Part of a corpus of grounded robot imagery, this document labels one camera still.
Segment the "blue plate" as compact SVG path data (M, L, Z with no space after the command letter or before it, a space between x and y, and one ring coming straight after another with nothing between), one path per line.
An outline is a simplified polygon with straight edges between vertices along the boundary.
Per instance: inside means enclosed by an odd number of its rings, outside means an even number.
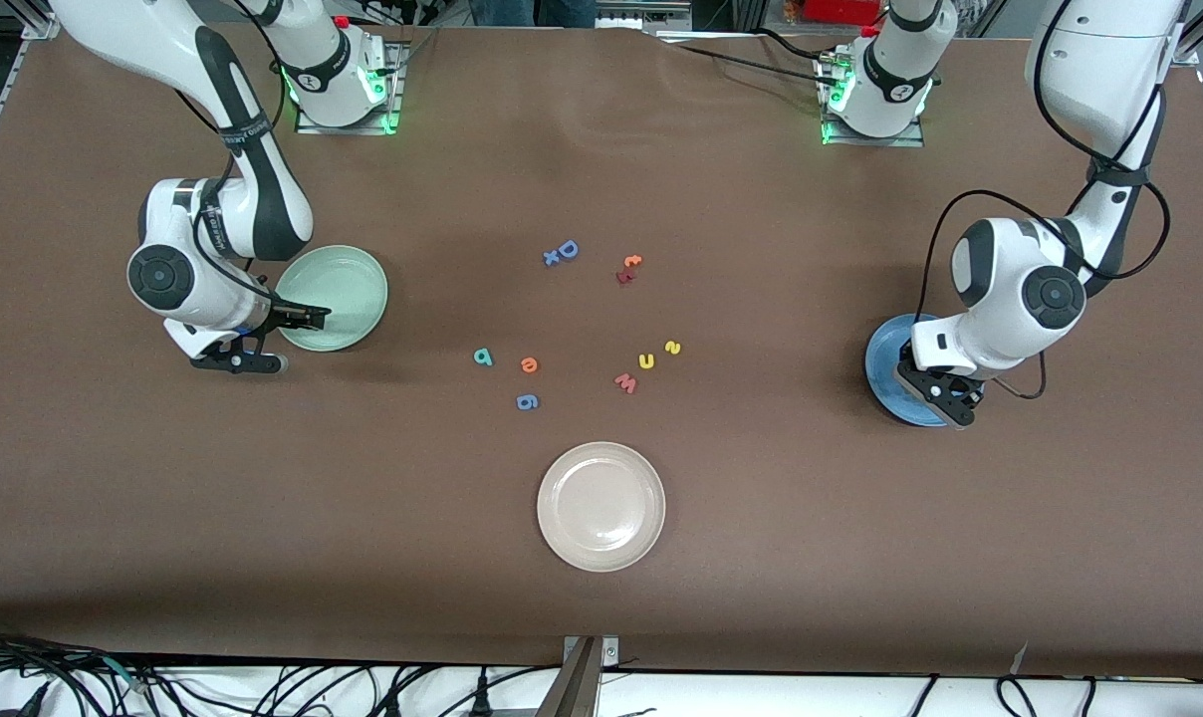
M906 425L919 427L949 427L944 417L924 399L915 398L894 377L894 368L900 362L900 350L909 340L914 315L897 315L881 324L869 339L864 352L864 372L875 399L891 413L893 417Z

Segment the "pale green plate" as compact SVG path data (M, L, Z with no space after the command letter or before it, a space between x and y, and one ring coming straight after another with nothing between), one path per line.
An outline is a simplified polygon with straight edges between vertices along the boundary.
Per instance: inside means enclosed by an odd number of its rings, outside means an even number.
M322 330L283 330L295 346L337 352L358 344L381 322L390 286L372 254L352 245L324 245L295 260L277 282L283 300L328 308Z

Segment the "beige plate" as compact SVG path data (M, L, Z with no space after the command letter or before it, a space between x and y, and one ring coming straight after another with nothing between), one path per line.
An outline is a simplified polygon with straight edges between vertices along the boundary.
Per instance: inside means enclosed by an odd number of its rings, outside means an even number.
M544 472L535 512L558 559L580 571L623 571L646 557L666 517L659 472L636 449L611 442L565 450Z

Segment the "red box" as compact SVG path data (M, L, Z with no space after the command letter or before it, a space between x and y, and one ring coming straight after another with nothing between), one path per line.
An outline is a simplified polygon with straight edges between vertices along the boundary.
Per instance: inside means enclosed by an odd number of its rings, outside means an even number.
M871 26L885 0L801 0L805 20L831 26Z

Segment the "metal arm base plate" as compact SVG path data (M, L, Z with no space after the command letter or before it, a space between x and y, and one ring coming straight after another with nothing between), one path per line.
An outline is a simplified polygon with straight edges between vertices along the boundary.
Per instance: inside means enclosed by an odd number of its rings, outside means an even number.
M288 69L300 134L393 135L405 90L410 46L387 42L355 26L343 29L344 66Z
M908 123L902 131L891 136L864 134L851 125L842 115L847 99L861 85L852 69L849 45L841 45L832 51L822 51L812 60L816 77L830 79L829 85L820 85L820 140L828 144L885 146L885 148L921 148L924 144L920 113L925 109L928 88L920 94L920 101L909 111Z

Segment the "aluminium post with bracket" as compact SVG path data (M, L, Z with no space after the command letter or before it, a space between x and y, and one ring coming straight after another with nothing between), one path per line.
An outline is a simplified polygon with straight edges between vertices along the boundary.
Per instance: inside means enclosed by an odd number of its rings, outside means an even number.
M534 717L597 717L602 672L618 666L618 635L565 636L564 663Z

